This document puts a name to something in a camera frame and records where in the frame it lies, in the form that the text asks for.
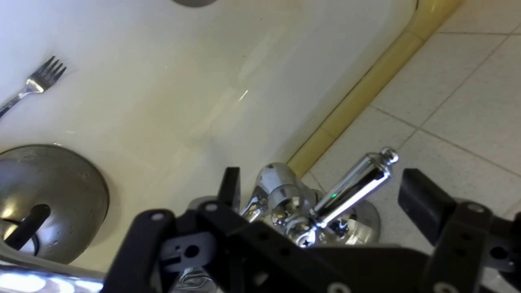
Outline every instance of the fork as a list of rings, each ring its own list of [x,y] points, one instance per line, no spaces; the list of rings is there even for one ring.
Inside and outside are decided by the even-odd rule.
[[[27,76],[23,89],[0,107],[0,117],[3,117],[23,97],[26,97],[29,94],[45,92],[50,86],[54,86],[55,81],[60,79],[60,76],[63,75],[65,70],[67,70],[67,66],[58,58],[55,58],[52,55],[31,76]]]

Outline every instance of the metal plate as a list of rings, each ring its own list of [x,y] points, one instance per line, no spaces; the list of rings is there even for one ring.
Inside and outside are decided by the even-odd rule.
[[[0,153],[0,218],[21,221],[34,205],[50,206],[37,229],[39,257],[68,263],[94,237],[109,208],[99,171],[55,145],[26,145]]]

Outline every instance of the black metal frame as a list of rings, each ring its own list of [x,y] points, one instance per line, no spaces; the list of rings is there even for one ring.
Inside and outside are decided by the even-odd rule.
[[[179,218],[169,210],[140,213],[102,291],[166,291],[189,267],[203,267],[233,293],[490,291],[480,286],[485,265],[521,288],[521,215],[506,221],[478,203],[457,203],[417,169],[404,171],[399,203],[436,245],[431,257],[404,247],[299,249],[241,218],[237,198],[239,169],[228,167],[216,200]]]

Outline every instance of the tile floor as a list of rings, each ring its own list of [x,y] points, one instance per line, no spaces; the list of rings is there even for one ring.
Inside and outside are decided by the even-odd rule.
[[[521,211],[519,14],[519,0],[465,0],[304,180],[327,190],[364,151],[394,146],[394,177],[371,197],[381,241],[425,252],[430,244],[397,206],[404,167],[496,215]],[[485,281],[511,291],[493,273]]]

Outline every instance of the silver fork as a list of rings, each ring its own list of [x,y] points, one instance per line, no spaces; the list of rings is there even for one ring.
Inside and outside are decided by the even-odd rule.
[[[23,97],[26,97],[29,94],[45,92],[50,86],[54,86],[55,81],[60,79],[60,76],[63,75],[65,70],[67,70],[67,66],[58,58],[55,58],[52,55],[31,76],[27,76],[23,89],[0,107],[0,117],[3,117]]]

